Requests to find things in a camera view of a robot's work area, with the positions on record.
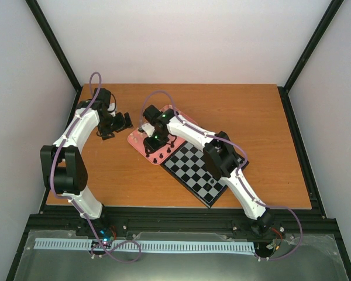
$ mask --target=black metal rail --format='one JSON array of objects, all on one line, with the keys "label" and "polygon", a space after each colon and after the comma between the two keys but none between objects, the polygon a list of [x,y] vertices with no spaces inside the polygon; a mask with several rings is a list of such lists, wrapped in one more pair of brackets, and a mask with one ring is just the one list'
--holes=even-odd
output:
[{"label": "black metal rail", "polygon": [[307,63],[309,57],[315,50],[318,42],[321,40],[322,35],[324,35],[326,29],[328,28],[329,24],[331,23],[332,19],[334,18],[335,14],[337,13],[339,7],[343,3],[343,0],[332,0],[326,9],[323,17],[320,20],[317,28],[315,29],[314,34],[310,38],[307,46],[305,47],[302,55],[300,56],[297,64],[295,65],[293,71],[291,72],[285,86],[285,92],[288,94],[293,87],[295,81],[300,75],[303,67]]},{"label": "black metal rail", "polygon": [[48,21],[40,8],[37,0],[26,0],[27,5],[29,6],[31,12],[33,13],[38,25],[42,29],[45,37],[47,38],[49,45],[54,51],[54,54],[58,58],[59,62],[61,63],[61,66],[63,67],[66,75],[68,76],[70,83],[73,85],[74,89],[76,92],[79,92],[82,90],[82,86],[79,84],[77,77],[75,76],[68,60],[66,59],[66,56],[57,41],[50,25],[48,24]]},{"label": "black metal rail", "polygon": [[[128,239],[132,234],[143,231],[161,231],[209,232],[252,242],[262,241],[261,238],[250,233],[232,229],[234,222],[244,224],[247,221],[243,210],[107,207],[107,211],[116,226],[118,236]],[[281,221],[281,225],[285,228],[285,233],[299,233],[298,225],[288,211],[275,210],[275,213],[277,220]],[[336,221],[322,218],[317,211],[298,210],[296,213],[302,222],[305,234],[329,234],[335,237],[347,275],[351,280],[351,264]],[[27,235],[34,229],[76,230],[78,235],[93,237],[86,221],[80,218],[79,213],[72,206],[46,206],[42,214],[29,217],[7,281],[14,279]]]},{"label": "black metal rail", "polygon": [[280,93],[283,109],[287,118],[288,127],[290,129],[295,150],[297,152],[300,168],[303,173],[305,186],[308,190],[312,208],[317,208],[320,211],[321,215],[326,216],[324,207],[322,205],[320,193],[316,185],[315,177],[311,169],[311,164],[309,163],[302,136],[299,131],[298,123],[294,115],[293,107],[291,106],[290,98],[288,97],[288,94],[285,92],[283,87],[279,87],[278,91]]}]

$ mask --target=chessboard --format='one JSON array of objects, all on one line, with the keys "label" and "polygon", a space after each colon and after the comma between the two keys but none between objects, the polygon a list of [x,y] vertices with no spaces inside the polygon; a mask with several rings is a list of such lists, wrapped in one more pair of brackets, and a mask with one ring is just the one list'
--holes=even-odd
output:
[{"label": "chessboard", "polygon": [[[203,153],[200,150],[185,141],[161,166],[196,198],[211,208],[228,187],[221,179],[215,180],[206,170],[202,156]],[[243,163],[244,158],[241,155],[238,156],[238,162]]]}]

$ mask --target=pink board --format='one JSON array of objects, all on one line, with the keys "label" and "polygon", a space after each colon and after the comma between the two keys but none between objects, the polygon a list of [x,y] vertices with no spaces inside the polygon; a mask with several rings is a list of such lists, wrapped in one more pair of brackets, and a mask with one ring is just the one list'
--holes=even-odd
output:
[{"label": "pink board", "polygon": [[[171,105],[166,105],[160,111],[166,111],[169,108],[171,108]],[[197,125],[197,123],[192,120],[190,117],[188,117],[185,113],[182,111],[176,109],[185,119],[189,120],[190,122],[194,123]],[[143,140],[147,137],[147,134],[145,132],[140,133],[138,131],[138,128],[136,128],[129,136],[128,136],[128,142],[131,144],[141,155],[143,155],[144,158],[146,158],[149,162],[151,162],[154,165],[159,165],[161,164],[165,159],[169,157],[177,148],[180,147],[180,145],[185,141],[183,138],[177,137],[177,140],[173,143],[174,147],[171,148],[170,145],[165,145],[164,147],[160,148],[158,151],[150,154],[149,157],[146,157],[146,152],[144,150],[144,144]],[[172,142],[174,140],[173,136],[168,136],[169,142]]]}]

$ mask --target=purple cable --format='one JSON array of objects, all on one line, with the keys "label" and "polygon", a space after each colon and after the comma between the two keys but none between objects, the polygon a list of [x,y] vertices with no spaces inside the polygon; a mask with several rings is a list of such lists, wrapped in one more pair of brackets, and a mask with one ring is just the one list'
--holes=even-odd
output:
[{"label": "purple cable", "polygon": [[[146,103],[148,102],[149,98],[150,98],[152,95],[155,95],[155,94],[157,94],[157,93],[159,93],[159,92],[160,92],[160,93],[163,93],[163,94],[165,94],[165,95],[167,95],[167,96],[169,97],[170,102],[171,102],[171,106],[172,106],[172,108],[173,108],[174,116],[175,116],[181,123],[183,122],[182,119],[178,116],[178,113],[177,113],[177,111],[176,111],[176,105],[175,105],[174,100],[173,100],[173,98],[171,97],[171,95],[170,95],[167,91],[157,90],[157,91],[152,92],[151,94],[149,94],[148,97],[145,99],[143,105],[142,105],[142,110],[140,111],[140,121],[139,121],[139,122],[140,122],[140,126],[143,125],[143,111],[144,111],[144,106],[146,105]],[[192,130],[196,131],[197,133],[200,133],[201,135],[204,136],[204,133],[203,133],[202,131],[200,131],[199,129],[195,128],[194,126],[191,126],[190,124],[187,124],[187,123],[185,124],[185,126],[186,126],[186,127],[189,127],[190,129],[192,129]],[[242,167],[244,167],[245,164],[247,163],[247,154],[246,154],[246,152],[245,152],[239,145],[237,145],[237,144],[235,144],[235,143],[233,143],[233,142],[231,142],[231,141],[229,141],[229,140],[227,140],[227,139],[223,139],[223,138],[220,138],[220,137],[214,136],[214,135],[206,135],[206,137],[212,138],[212,139],[217,139],[217,140],[222,141],[222,142],[226,142],[226,143],[228,143],[228,144],[230,144],[230,145],[236,147],[237,149],[239,149],[239,151],[241,151],[241,153],[243,154],[243,157],[244,157],[245,160],[243,161],[242,164],[240,164],[240,165],[238,166],[238,169],[236,170],[236,171],[237,171],[237,174],[238,174],[238,171],[239,171]]]},{"label": "purple cable", "polygon": [[[98,89],[94,95],[94,92],[92,91],[92,78],[94,78],[94,75],[97,74],[98,77],[99,77],[99,86],[98,86]],[[53,193],[53,195],[56,197],[56,198],[59,198],[59,199],[68,199],[68,200],[71,200],[71,203],[72,205],[77,209],[77,211],[80,213],[80,214],[83,214],[83,210],[80,209],[80,207],[78,206],[77,203],[75,203],[75,201],[73,200],[73,198],[69,197],[69,196],[59,196],[55,189],[54,189],[54,172],[56,170],[56,164],[57,164],[57,159],[59,158],[59,155],[60,155],[60,152],[61,152],[61,148],[64,146],[64,144],[66,143],[66,140],[67,138],[69,137],[71,131],[74,129],[74,127],[76,126],[76,124],[79,122],[79,120],[86,114],[86,112],[90,109],[90,107],[92,106],[92,104],[95,102],[96,98],[98,97],[99,95],[99,92],[100,92],[100,89],[101,89],[101,75],[99,72],[94,72],[91,74],[90,76],[90,92],[91,92],[91,95],[93,96],[92,97],[92,100],[90,101],[90,103],[87,105],[87,107],[85,108],[85,110],[83,110],[83,112],[80,114],[80,118],[76,119],[69,127],[68,131],[66,132],[65,134],[65,138],[61,141],[60,143],[60,146],[57,148],[56,150],[56,153],[54,155],[54,158],[53,158],[53,161],[52,161],[52,166],[51,166],[51,175],[50,175],[50,188],[51,188],[51,191]],[[99,245],[101,246],[101,248],[104,250],[105,252],[105,255],[109,255],[112,259],[114,259],[115,261],[118,261],[118,262],[121,262],[121,263],[132,263],[132,262],[135,262],[137,261],[141,255],[142,255],[142,249],[139,245],[138,242],[136,241],[124,241],[124,242],[121,242],[119,244],[117,244],[116,247],[114,247],[113,249],[111,249],[110,251],[106,250],[106,248],[104,247],[103,243],[100,241],[99,239],[99,236],[90,220],[90,218],[84,214],[84,217],[85,219],[87,220],[88,224],[90,225],[91,227],[91,230],[92,230],[92,233],[94,233],[94,236],[95,238],[97,239]],[[117,259],[115,258],[114,256],[111,255],[111,252],[113,252],[115,249],[121,247],[123,244],[126,244],[126,243],[134,243],[135,245],[137,245],[138,249],[139,249],[139,253],[138,253],[138,256],[133,259],[132,261],[122,261],[120,259]]]},{"label": "purple cable", "polygon": [[[157,94],[157,93],[159,93],[159,92],[160,92],[160,93],[163,93],[163,94],[165,94],[165,95],[167,95],[167,96],[169,97],[170,102],[171,102],[171,105],[172,105],[172,108],[173,108],[174,116],[175,116],[180,122],[183,122],[182,119],[178,116],[178,114],[177,114],[177,112],[176,112],[176,105],[175,105],[174,100],[173,100],[173,98],[171,97],[171,95],[170,95],[167,91],[157,90],[157,91],[152,92],[151,94],[149,94],[148,97],[145,99],[143,105],[142,105],[142,110],[140,111],[140,126],[143,125],[143,111],[144,111],[144,106],[146,105],[146,103],[148,102],[148,99],[149,99],[152,95],[155,95],[155,94]],[[185,124],[185,126],[187,126],[187,127],[189,127],[190,129],[196,131],[197,133],[200,133],[201,135],[204,135],[204,133],[203,133],[202,131],[200,131],[199,129],[197,129],[197,128],[195,128],[195,127],[189,125],[189,124]],[[229,140],[227,140],[227,139],[223,139],[223,138],[220,138],[220,137],[218,137],[218,136],[213,136],[213,135],[206,135],[206,136],[209,137],[209,138],[212,138],[212,139],[217,139],[217,140],[219,140],[219,141],[226,142],[226,143],[228,143],[228,144],[230,144],[230,145],[232,145],[232,146],[238,148],[238,149],[242,152],[242,154],[244,155],[245,161],[244,161],[240,166],[238,166],[238,168],[236,169],[236,174],[238,175],[238,171],[247,163],[247,154],[246,154],[246,152],[245,152],[242,148],[240,148],[237,144],[235,144],[235,143],[233,143],[233,142],[231,142],[231,141],[229,141]],[[248,194],[248,196],[249,196],[252,200],[254,200],[253,195],[250,193],[250,191],[249,191],[249,190],[247,189],[247,187],[243,184],[242,180],[241,180],[239,177],[238,177],[238,180],[240,181],[240,183],[241,183],[243,189],[244,189],[245,192]],[[289,253],[287,253],[287,254],[285,254],[285,255],[283,255],[283,256],[280,256],[280,257],[278,257],[278,258],[271,258],[271,259],[269,259],[269,260],[270,260],[270,261],[278,261],[278,260],[284,259],[284,258],[288,257],[289,255],[291,255],[292,253],[294,253],[294,252],[299,248],[299,246],[301,245],[302,240],[303,240],[303,229],[302,229],[302,225],[301,225],[300,220],[299,220],[298,216],[296,215],[296,213],[294,213],[294,211],[293,211],[292,209],[290,209],[290,208],[288,208],[288,207],[285,207],[285,206],[271,206],[271,205],[263,204],[263,203],[258,202],[258,201],[256,201],[256,203],[257,203],[258,205],[260,205],[260,206],[265,207],[265,208],[271,208],[271,209],[286,209],[286,210],[288,210],[288,211],[294,216],[294,218],[295,218],[295,220],[297,221],[298,226],[299,226],[300,238],[299,238],[299,242],[297,243],[297,245],[295,246],[295,248],[292,249],[291,251],[289,251]]]}]

